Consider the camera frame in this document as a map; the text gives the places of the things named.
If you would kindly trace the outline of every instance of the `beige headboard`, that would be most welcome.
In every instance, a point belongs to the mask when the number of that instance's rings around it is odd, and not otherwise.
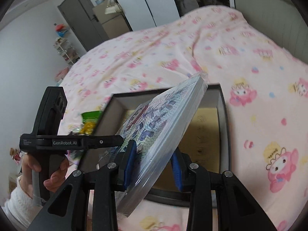
[[[235,0],[248,23],[308,63],[308,27],[291,0]]]

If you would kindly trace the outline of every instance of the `pink bedspread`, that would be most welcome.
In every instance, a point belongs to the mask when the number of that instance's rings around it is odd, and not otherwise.
[[[104,110],[113,93],[171,87],[200,70],[224,93],[232,171],[287,230],[308,199],[308,66],[234,9],[203,7],[90,50],[61,84],[68,107],[59,134],[79,125],[81,113]],[[144,201],[119,227],[185,230],[183,216],[187,209]]]

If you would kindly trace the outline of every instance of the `wrist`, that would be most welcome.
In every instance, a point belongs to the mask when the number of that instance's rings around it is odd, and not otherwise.
[[[28,195],[31,199],[33,199],[33,186],[26,182],[23,176],[20,177],[19,181],[20,188],[26,195]]]

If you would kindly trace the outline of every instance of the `hand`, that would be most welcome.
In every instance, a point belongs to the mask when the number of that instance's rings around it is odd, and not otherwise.
[[[65,181],[65,175],[68,167],[69,162],[65,157],[65,159],[60,164],[60,168],[51,175],[50,179],[44,181],[44,186],[49,191],[56,192],[56,190]],[[41,166],[32,155],[24,154],[22,158],[23,175],[20,179],[20,186],[22,190],[31,198],[33,198],[32,170],[35,172],[40,172]]]

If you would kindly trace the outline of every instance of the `silver screw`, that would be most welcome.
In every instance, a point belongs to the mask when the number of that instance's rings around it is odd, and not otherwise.
[[[232,177],[232,176],[233,176],[233,173],[232,173],[231,171],[226,171],[226,172],[224,172],[224,175],[225,175],[226,177]]]
[[[199,167],[199,165],[197,163],[190,163],[189,167],[191,169],[197,169]]]
[[[110,162],[107,164],[107,168],[115,168],[116,167],[116,163],[114,162]]]
[[[80,170],[73,171],[73,176],[78,177],[79,175],[81,175],[81,171]]]

